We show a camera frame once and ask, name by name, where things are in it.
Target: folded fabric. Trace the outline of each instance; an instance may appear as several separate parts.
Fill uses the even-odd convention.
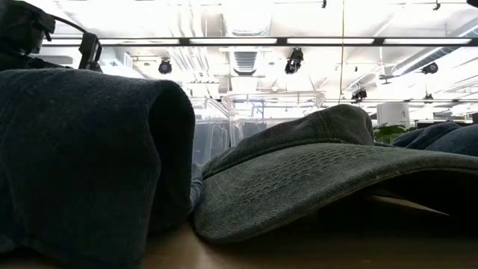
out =
[[[466,127],[456,123],[435,124],[402,134],[393,145],[478,157],[478,124]]]
[[[0,251],[138,268],[146,234],[186,220],[190,189],[200,190],[193,132],[190,101],[171,81],[0,72]]]
[[[475,219],[478,158],[375,146],[372,131],[365,111],[337,105],[242,140],[204,167],[196,233],[243,241],[378,187]]]

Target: clear plastic bin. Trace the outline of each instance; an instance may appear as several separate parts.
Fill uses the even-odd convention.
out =
[[[213,99],[190,100],[196,114],[193,162],[202,167],[229,148],[229,115],[227,110]]]
[[[240,140],[320,110],[321,92],[232,94],[223,98],[231,119],[231,146]]]

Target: table surface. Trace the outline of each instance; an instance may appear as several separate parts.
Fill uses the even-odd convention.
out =
[[[62,267],[30,253],[3,257],[0,268]],[[143,268],[478,268],[478,236],[444,214],[373,199],[239,244],[207,244],[185,224],[149,239]]]

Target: white ceiling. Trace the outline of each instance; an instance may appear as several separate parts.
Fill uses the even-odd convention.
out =
[[[49,13],[71,19],[100,37],[171,37],[171,36],[224,36],[223,17],[225,0],[29,0]],[[465,0],[447,0],[434,11],[435,0],[329,0],[326,8],[322,1],[311,0],[241,0],[248,5],[237,11],[244,22],[268,13],[272,15],[269,35],[280,37],[446,37],[467,22],[478,18],[478,9],[465,4]],[[65,25],[58,24],[56,34],[78,34]],[[433,93],[436,99],[478,98],[478,90],[470,83],[457,84],[474,75],[478,62],[478,48],[459,49],[436,63],[440,70],[434,75],[410,73],[383,85],[378,81],[385,67],[392,67],[423,50],[421,47],[370,47],[370,48],[303,48],[305,60],[302,69],[294,75],[285,75],[285,61],[291,48],[262,48],[263,57],[257,62],[256,87],[236,83],[229,78],[236,75],[229,64],[227,49],[208,47],[198,49],[196,55],[207,58],[208,79],[219,82],[221,95],[232,92],[268,91],[274,85],[279,91],[322,90],[327,99],[337,99],[342,89],[351,97],[354,82],[365,79],[369,98],[421,99]],[[171,57],[179,49],[168,48],[117,48],[105,55],[122,59],[127,52],[134,60],[134,68],[147,78],[169,78],[188,83],[193,74],[203,69],[180,70],[173,61],[173,73],[160,75],[158,65],[162,57]],[[192,51],[183,51],[190,57]],[[50,49],[44,55],[70,55],[78,61],[79,53],[72,49]]]

